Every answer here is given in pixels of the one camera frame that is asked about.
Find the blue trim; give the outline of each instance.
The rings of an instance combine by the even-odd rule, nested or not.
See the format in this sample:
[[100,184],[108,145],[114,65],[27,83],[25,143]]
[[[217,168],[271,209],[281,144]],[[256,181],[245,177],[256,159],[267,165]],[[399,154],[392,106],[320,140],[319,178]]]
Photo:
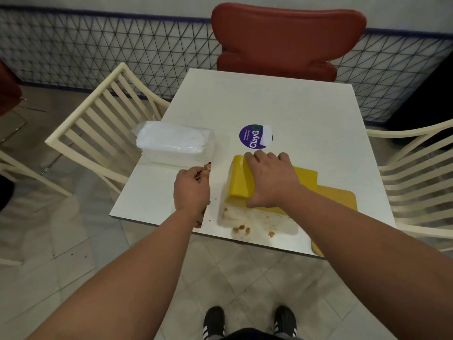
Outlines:
[[[74,14],[74,15],[119,17],[119,18],[132,18],[132,19],[145,19],[145,20],[160,20],[160,21],[167,20],[167,21],[181,21],[181,22],[211,23],[211,19],[208,17],[176,17],[176,16],[169,16],[169,15],[103,12],[103,11],[92,11],[92,10],[82,10],[82,9],[61,9],[61,8],[52,8],[52,7],[34,7],[34,6],[16,6],[16,5],[0,5],[0,9],[26,11],[26,12],[38,12],[38,13],[52,13],[52,14]],[[446,34],[446,33],[441,33],[441,32],[392,30],[392,29],[387,29],[387,28],[366,28],[364,33],[365,34],[384,34],[384,35],[388,35],[388,36],[453,39],[453,34]]]

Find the hand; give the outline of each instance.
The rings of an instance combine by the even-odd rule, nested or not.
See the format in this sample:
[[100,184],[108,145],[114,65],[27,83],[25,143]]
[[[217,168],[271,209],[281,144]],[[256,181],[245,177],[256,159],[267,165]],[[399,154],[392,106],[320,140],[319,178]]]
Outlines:
[[191,217],[197,217],[209,203],[209,171],[202,172],[200,179],[195,176],[203,167],[180,170],[173,187],[173,199],[176,211],[185,211]]
[[245,153],[245,157],[255,179],[255,191],[246,200],[248,208],[280,206],[291,189],[301,186],[288,154],[277,157],[257,150],[253,155]]

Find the right hand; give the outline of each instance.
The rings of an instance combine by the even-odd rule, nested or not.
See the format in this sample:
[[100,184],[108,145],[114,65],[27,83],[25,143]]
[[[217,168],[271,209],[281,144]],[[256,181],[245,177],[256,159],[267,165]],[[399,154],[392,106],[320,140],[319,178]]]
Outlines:
[[280,153],[277,157],[257,150],[244,156],[255,179],[255,191],[246,200],[248,208],[280,206],[291,189],[301,186],[288,154]]

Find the foot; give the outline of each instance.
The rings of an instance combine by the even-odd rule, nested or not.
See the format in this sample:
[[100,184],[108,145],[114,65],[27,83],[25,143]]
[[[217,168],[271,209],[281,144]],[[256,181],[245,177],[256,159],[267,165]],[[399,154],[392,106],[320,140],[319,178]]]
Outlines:
[[274,334],[286,333],[289,336],[297,336],[296,316],[287,306],[280,306],[275,311]]
[[204,317],[203,340],[212,335],[225,336],[225,313],[220,306],[213,306]]

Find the plastic wrapper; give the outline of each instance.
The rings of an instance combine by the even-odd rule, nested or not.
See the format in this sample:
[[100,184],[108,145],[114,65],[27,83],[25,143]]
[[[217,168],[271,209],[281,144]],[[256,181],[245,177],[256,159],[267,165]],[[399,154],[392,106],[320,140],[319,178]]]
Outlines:
[[151,162],[177,166],[202,166],[214,153],[214,131],[161,121],[140,123],[133,132],[137,147]]

